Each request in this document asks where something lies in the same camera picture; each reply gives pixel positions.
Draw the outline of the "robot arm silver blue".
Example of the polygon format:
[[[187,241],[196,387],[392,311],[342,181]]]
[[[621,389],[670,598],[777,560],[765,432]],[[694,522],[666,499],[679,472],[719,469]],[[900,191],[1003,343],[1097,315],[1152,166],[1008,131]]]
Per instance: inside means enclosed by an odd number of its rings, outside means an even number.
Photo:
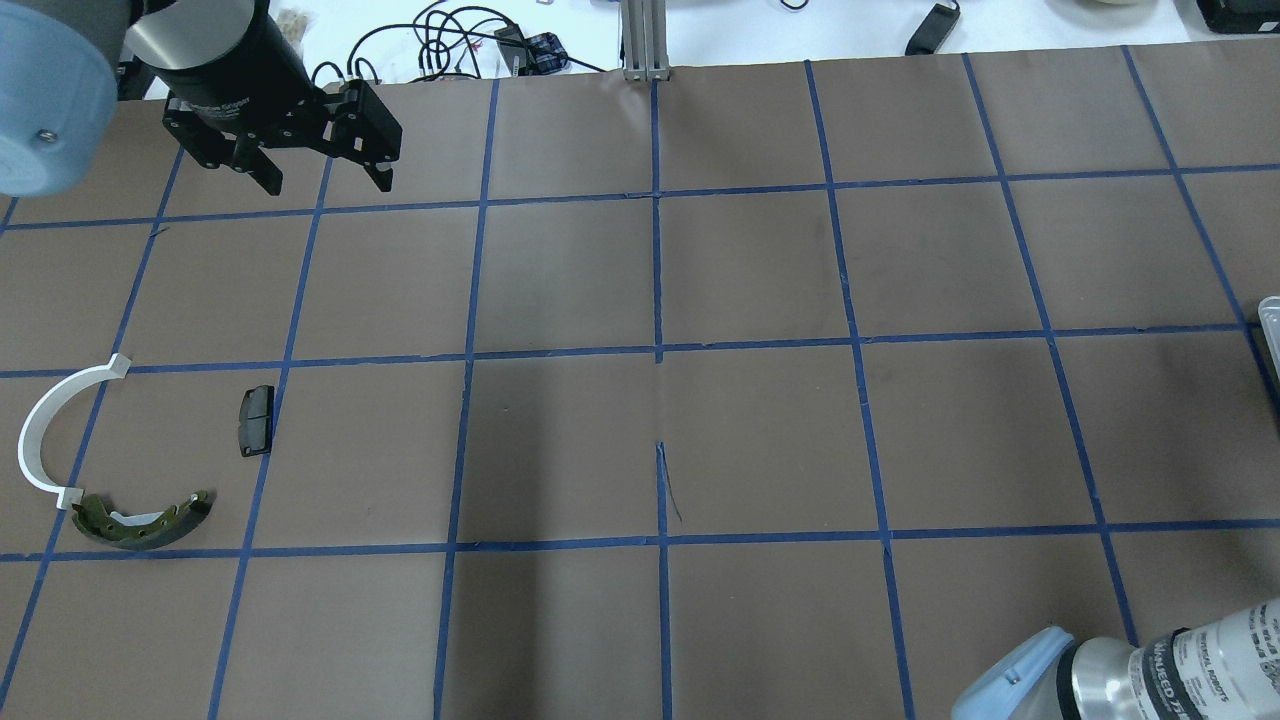
[[[271,149],[311,149],[393,183],[403,129],[365,79],[310,78],[266,1],[5,1],[1,187],[60,193],[90,170],[119,100],[124,54],[168,87],[163,124],[201,167],[271,196]]]

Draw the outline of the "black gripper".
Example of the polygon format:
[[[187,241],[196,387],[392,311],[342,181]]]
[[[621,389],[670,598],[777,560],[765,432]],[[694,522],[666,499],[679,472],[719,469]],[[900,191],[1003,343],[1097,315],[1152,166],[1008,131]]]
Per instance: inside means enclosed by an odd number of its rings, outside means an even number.
[[[166,87],[163,124],[196,163],[248,176],[270,196],[283,174],[270,149],[310,149],[394,182],[403,128],[366,79],[326,91],[268,1],[137,1],[128,49]]]

